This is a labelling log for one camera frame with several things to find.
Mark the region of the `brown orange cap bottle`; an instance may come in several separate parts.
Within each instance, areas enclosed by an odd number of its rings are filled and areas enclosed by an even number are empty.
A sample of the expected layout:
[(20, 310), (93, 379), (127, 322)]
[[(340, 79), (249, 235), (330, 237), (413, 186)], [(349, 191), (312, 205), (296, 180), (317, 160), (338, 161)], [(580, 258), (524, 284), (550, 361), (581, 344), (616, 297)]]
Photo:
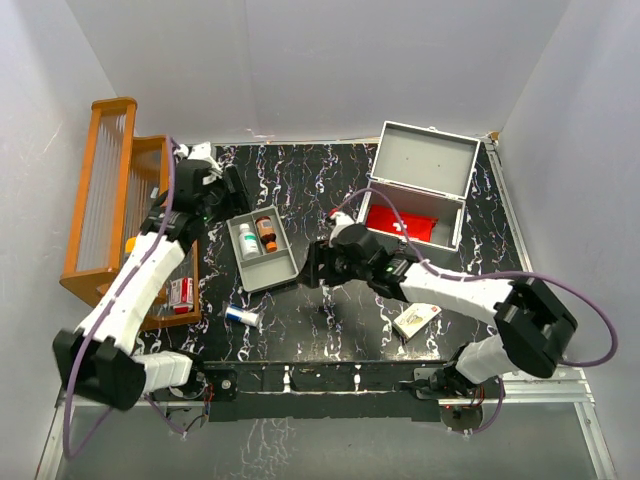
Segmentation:
[(260, 241), (267, 253), (274, 253), (278, 250), (277, 235), (273, 221), (269, 216), (259, 217), (256, 222), (257, 233)]

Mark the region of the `white teal label bottle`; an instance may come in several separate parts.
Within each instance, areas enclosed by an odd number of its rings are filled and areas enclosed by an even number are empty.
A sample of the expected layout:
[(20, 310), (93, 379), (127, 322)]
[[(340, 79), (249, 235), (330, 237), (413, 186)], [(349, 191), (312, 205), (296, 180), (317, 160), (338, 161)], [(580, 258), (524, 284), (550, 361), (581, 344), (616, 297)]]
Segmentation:
[(258, 237), (251, 230), (249, 224), (242, 223), (239, 226), (238, 241), (243, 260), (250, 260), (261, 255), (261, 250), (258, 245)]

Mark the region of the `grey divided plastic tray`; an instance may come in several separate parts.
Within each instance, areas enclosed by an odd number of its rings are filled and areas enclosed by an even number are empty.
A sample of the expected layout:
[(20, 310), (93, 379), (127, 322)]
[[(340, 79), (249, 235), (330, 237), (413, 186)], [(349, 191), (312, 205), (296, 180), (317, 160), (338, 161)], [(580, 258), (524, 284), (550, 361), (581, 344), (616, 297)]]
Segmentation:
[[(277, 235), (278, 250), (267, 253), (262, 245), (256, 228), (256, 220), (262, 216), (269, 216), (273, 221)], [(242, 223), (250, 225), (251, 230), (258, 237), (261, 255), (250, 260), (243, 260), (239, 246), (239, 226)], [(226, 221), (234, 256), (242, 286), (246, 292), (253, 293), (279, 287), (293, 282), (299, 269), (294, 259), (290, 242), (285, 233), (278, 208), (270, 205), (259, 208), (247, 214), (236, 216)]]

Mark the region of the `red first aid pouch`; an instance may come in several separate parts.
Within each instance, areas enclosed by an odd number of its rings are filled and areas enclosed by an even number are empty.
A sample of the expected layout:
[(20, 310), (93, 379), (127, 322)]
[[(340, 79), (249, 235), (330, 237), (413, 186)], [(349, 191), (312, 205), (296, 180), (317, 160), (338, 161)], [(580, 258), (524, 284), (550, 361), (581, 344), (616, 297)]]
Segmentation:
[(438, 219), (424, 215), (400, 211), (395, 215), (390, 207), (372, 205), (367, 214), (365, 225), (381, 232), (403, 235), (405, 229), (412, 240), (429, 242)]

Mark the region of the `white blue bandage roll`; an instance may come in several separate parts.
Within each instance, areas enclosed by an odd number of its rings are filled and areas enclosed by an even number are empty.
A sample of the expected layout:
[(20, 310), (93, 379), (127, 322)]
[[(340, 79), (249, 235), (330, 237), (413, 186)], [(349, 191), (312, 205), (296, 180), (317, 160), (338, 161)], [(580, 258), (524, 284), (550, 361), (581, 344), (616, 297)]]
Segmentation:
[(261, 313), (244, 310), (234, 305), (228, 305), (225, 308), (224, 316), (228, 320), (236, 321), (253, 328), (259, 328), (263, 318)]

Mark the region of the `grey plastic medicine case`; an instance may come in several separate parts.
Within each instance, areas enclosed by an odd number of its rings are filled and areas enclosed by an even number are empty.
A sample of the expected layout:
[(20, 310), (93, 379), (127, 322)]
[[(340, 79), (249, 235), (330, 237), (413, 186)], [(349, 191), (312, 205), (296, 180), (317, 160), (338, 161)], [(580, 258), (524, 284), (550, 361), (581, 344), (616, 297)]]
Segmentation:
[[(357, 216), (365, 224), (372, 205), (438, 219), (429, 242), (412, 240), (435, 260), (457, 253), (462, 238), (466, 198), (481, 140), (435, 128), (386, 121)], [(392, 247), (403, 235), (371, 229)]]

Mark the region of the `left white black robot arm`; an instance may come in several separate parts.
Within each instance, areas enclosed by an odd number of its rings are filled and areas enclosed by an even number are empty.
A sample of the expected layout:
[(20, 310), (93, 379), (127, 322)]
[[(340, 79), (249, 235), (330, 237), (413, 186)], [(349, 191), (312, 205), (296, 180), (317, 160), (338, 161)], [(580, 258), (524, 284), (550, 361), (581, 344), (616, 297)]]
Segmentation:
[(66, 396), (127, 411), (145, 394), (173, 387), (194, 399), (207, 376), (186, 354), (137, 355), (136, 338), (162, 287), (206, 228), (249, 210), (238, 169), (181, 160), (141, 224), (133, 251), (104, 297), (75, 330), (62, 329), (53, 352)]

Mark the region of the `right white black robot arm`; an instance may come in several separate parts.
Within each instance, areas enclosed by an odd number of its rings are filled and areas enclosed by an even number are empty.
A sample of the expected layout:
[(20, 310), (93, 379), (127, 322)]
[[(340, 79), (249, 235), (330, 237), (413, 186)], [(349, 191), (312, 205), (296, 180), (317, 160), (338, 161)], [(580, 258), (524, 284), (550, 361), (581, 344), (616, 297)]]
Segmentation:
[(472, 317), (496, 334), (460, 346), (428, 377), (414, 380), (414, 391), (466, 397), (502, 374), (521, 370), (550, 378), (562, 360), (577, 321), (541, 280), (454, 281), (428, 272), (405, 248), (388, 250), (362, 224), (340, 228), (330, 239), (310, 243), (298, 283), (317, 288), (352, 280), (366, 283), (379, 296), (410, 304), (431, 304)]

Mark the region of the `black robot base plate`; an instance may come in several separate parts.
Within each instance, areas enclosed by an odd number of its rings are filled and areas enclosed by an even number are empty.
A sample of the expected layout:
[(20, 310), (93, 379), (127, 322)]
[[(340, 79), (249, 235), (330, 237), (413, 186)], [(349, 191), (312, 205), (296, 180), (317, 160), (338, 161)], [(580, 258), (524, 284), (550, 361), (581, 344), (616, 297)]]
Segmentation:
[(499, 396), (494, 379), (466, 394), (433, 391), (443, 361), (205, 362), (211, 422), (256, 419), (409, 418), (438, 422), (447, 403), (484, 406)]

